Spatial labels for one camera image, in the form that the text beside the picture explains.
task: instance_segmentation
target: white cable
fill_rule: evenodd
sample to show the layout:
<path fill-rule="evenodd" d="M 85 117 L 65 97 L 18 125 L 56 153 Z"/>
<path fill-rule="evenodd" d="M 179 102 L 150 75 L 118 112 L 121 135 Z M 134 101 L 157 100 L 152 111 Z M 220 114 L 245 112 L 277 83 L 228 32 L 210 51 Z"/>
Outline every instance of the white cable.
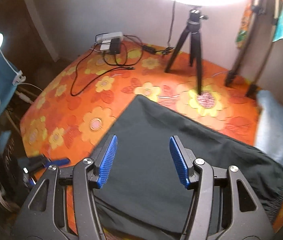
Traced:
<path fill-rule="evenodd" d="M 1 52 L 1 55 L 3 56 L 3 59 L 6 61 L 6 63 L 8 64 L 8 66 L 10 66 L 10 68 L 16 73 L 16 75 L 18 75 L 18 72 L 16 70 L 14 70 L 14 68 L 10 65 L 10 63 L 8 62 L 8 60 L 5 58 L 4 54 Z"/>
<path fill-rule="evenodd" d="M 90 48 L 90 49 L 92 49 L 92 48 Z M 99 51 L 99 50 L 96 50 L 96 49 L 92 49 L 92 50 L 94 50 L 94 51 L 96 51 L 96 52 L 99 52 L 99 53 L 101 53 L 101 51 Z"/>
<path fill-rule="evenodd" d="M 35 85 L 30 84 L 30 83 L 18 83 L 18 86 L 19 85 L 30 85 L 30 86 L 36 87 Z"/>
<path fill-rule="evenodd" d="M 15 94 L 17 94 L 18 97 L 26 103 L 34 103 L 27 95 L 23 94 L 22 92 L 15 91 Z"/>

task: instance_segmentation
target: black tripod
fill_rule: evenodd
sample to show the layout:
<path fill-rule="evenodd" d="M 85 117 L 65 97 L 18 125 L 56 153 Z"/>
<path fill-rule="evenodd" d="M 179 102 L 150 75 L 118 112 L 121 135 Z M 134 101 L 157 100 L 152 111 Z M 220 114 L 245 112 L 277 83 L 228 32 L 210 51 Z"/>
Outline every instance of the black tripod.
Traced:
<path fill-rule="evenodd" d="M 193 66 L 194 59 L 196 59 L 197 68 L 197 93 L 201 94 L 201 83 L 202 83 L 202 58 L 201 58 L 201 42 L 200 42 L 200 20 L 207 20 L 208 17 L 201 15 L 198 8 L 190 10 L 190 17 L 187 21 L 187 26 L 181 34 L 176 48 L 169 59 L 165 72 L 169 72 L 170 67 L 175 61 L 181 47 L 185 43 L 188 34 L 191 34 L 190 39 L 190 62 L 189 65 Z"/>

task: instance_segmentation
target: black cloth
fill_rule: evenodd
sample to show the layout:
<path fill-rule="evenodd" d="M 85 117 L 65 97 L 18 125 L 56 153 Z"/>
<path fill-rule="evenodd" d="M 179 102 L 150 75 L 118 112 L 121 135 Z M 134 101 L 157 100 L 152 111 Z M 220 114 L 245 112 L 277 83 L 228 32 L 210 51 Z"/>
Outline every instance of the black cloth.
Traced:
<path fill-rule="evenodd" d="M 185 148 L 211 166 L 239 167 L 270 220 L 283 201 L 283 167 L 258 149 L 136 96 L 101 140 L 118 137 L 118 151 L 107 183 L 95 191 L 102 224 L 144 239 L 181 233 L 192 190 L 180 183 L 169 152 L 178 135 Z M 132 232 L 133 224 L 139 224 Z"/>

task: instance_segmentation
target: power adapter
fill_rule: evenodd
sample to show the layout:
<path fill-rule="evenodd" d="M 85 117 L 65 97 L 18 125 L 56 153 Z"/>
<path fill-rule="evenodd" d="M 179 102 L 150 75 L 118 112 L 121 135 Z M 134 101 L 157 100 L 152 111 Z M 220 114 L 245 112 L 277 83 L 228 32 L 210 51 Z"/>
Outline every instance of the power adapter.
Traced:
<path fill-rule="evenodd" d="M 155 48 L 150 47 L 150 46 L 147 46 L 147 45 L 143 45 L 143 46 L 142 46 L 142 49 L 143 49 L 144 51 L 149 52 L 150 54 L 156 54 L 156 52 L 157 52 Z"/>
<path fill-rule="evenodd" d="M 121 40 L 120 38 L 115 38 L 111 40 L 111 45 L 109 46 L 109 54 L 117 55 L 120 54 Z"/>

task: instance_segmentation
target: cable cord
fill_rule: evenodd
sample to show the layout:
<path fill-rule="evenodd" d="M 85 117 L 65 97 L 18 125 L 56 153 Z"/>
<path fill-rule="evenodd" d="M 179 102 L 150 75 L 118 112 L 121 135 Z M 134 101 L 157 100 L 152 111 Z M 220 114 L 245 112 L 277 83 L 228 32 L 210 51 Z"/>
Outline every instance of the cable cord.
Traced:
<path fill-rule="evenodd" d="M 10 66 L 10 68 L 12 69 L 12 71 L 14 71 L 16 75 L 18 75 L 18 72 L 17 72 L 16 70 L 14 70 L 14 68 L 11 66 L 11 64 L 8 62 L 8 60 L 5 58 L 5 56 L 4 56 L 4 54 L 1 52 L 1 50 L 0 50 L 0 53 L 1 53 L 2 57 L 3 57 L 3 59 L 4 59 L 4 60 L 6 61 L 6 63 L 8 64 L 8 66 Z"/>
<path fill-rule="evenodd" d="M 139 37 L 133 36 L 133 35 L 124 35 L 124 36 L 125 36 L 126 38 L 130 39 L 131 41 L 133 41 L 135 44 L 137 44 L 137 45 L 139 45 L 139 46 L 142 47 L 142 40 L 141 40 Z M 140 43 L 136 42 L 134 39 L 132 39 L 132 37 L 138 39 L 138 41 L 139 41 Z M 127 51 L 126 45 L 125 45 L 124 43 L 121 43 L 121 45 L 124 47 L 125 52 L 126 52 L 126 59 L 125 59 L 125 62 L 124 62 L 123 64 L 119 64 L 119 63 L 117 62 L 116 55 L 114 55 L 115 64 L 108 63 L 107 60 L 106 60 L 106 58 L 105 58 L 105 53 L 103 53 L 103 60 L 104 60 L 104 62 L 105 62 L 107 65 L 109 65 L 109 66 L 115 66 L 115 68 L 112 68 L 112 69 L 110 69 L 110 70 L 104 72 L 103 74 L 98 75 L 97 77 L 93 78 L 93 80 L 91 80 L 87 85 L 85 85 L 79 92 L 73 93 L 73 87 L 74 87 L 75 82 L 76 82 L 76 80 L 77 80 L 77 78 L 78 78 L 78 66 L 79 66 L 79 64 L 80 64 L 84 59 L 86 59 L 87 57 L 89 57 L 89 56 L 92 54 L 92 52 L 95 50 L 95 48 L 97 47 L 97 45 L 100 45 L 100 44 L 101 44 L 101 43 L 96 43 L 96 42 L 95 42 L 94 47 L 93 47 L 93 48 L 90 48 L 90 49 L 91 49 L 91 52 L 90 52 L 86 57 L 82 58 L 82 59 L 77 63 L 76 68 L 75 68 L 75 79 L 74 79 L 74 81 L 73 81 L 73 83 L 72 83 L 71 92 L 70 92 L 70 94 L 71 94 L 72 97 L 75 97 L 75 96 L 78 96 L 79 94 L 81 94 L 91 83 L 93 83 L 96 79 L 100 78 L 101 76 L 103 76 L 103 75 L 106 74 L 106 73 L 109 73 L 109 72 L 112 72 L 112 71 L 115 71 L 115 70 L 134 70 L 135 68 L 134 68 L 133 66 L 136 65 L 136 64 L 138 64 L 138 63 L 140 62 L 140 60 L 142 59 L 142 57 L 143 57 L 144 50 L 142 49 L 142 50 L 141 50 L 141 55 L 140 55 L 139 59 L 138 59 L 135 63 L 133 63 L 133 64 L 126 64 L 126 63 L 127 63 L 127 60 L 128 60 L 128 51 Z"/>
<path fill-rule="evenodd" d="M 84 86 L 79 92 L 73 94 L 72 93 L 72 87 L 75 83 L 75 80 L 77 79 L 77 73 L 76 73 L 76 77 L 75 77 L 75 80 L 73 82 L 73 85 L 71 87 L 71 96 L 72 97 L 75 97 L 75 96 L 78 96 L 79 94 L 81 94 L 91 83 L 93 83 L 96 79 L 100 78 L 101 76 L 103 76 L 104 74 L 106 73 L 109 73 L 109 72 L 112 72 L 112 71 L 115 71 L 115 70 L 133 70 L 135 69 L 134 67 L 116 67 L 116 68 L 112 68 L 110 70 L 107 70 L 105 73 L 101 74 L 101 75 L 98 75 L 97 77 L 93 78 L 86 86 Z"/>
<path fill-rule="evenodd" d="M 93 80 L 91 80 L 86 86 L 84 86 L 79 92 L 73 93 L 73 88 L 74 88 L 75 82 L 76 82 L 76 80 L 77 80 L 77 78 L 78 78 L 78 66 L 79 66 L 79 64 L 80 64 L 84 59 L 88 58 L 88 57 L 93 53 L 93 51 L 95 50 L 95 48 L 96 48 L 98 45 L 100 45 L 100 44 L 101 44 L 101 43 L 95 44 L 94 47 L 93 47 L 93 50 L 92 50 L 87 56 L 85 56 L 84 58 L 82 58 L 82 59 L 77 63 L 76 68 L 75 68 L 75 79 L 74 79 L 74 81 L 73 81 L 73 83 L 72 83 L 71 92 L 70 92 L 70 94 L 71 94 L 72 97 L 75 97 L 75 96 L 78 96 L 79 94 L 81 94 L 92 82 L 94 82 L 96 79 L 98 79 L 99 77 L 101 77 L 102 75 L 104 75 L 104 74 L 106 74 L 106 73 L 109 73 L 109 72 L 114 71 L 114 70 L 121 70 L 121 69 L 122 69 L 122 70 L 133 70 L 133 69 L 135 69 L 135 68 L 133 68 L 133 67 L 121 67 L 121 66 L 116 67 L 116 68 L 112 68 L 112 69 L 106 71 L 105 73 L 103 73 L 103 74 L 98 75 L 97 77 L 95 77 L 95 78 L 94 78 Z"/>
<path fill-rule="evenodd" d="M 174 1 L 174 3 L 172 4 L 172 17 L 171 17 L 171 24 L 170 24 L 167 47 L 171 47 L 170 46 L 170 40 L 171 40 L 172 28 L 174 26 L 174 21 L 175 21 L 175 8 L 176 8 L 176 1 Z"/>
<path fill-rule="evenodd" d="M 18 86 L 19 86 L 19 85 L 30 85 L 30 86 L 36 87 L 35 85 L 30 84 L 30 83 L 18 83 L 17 85 L 18 85 Z"/>

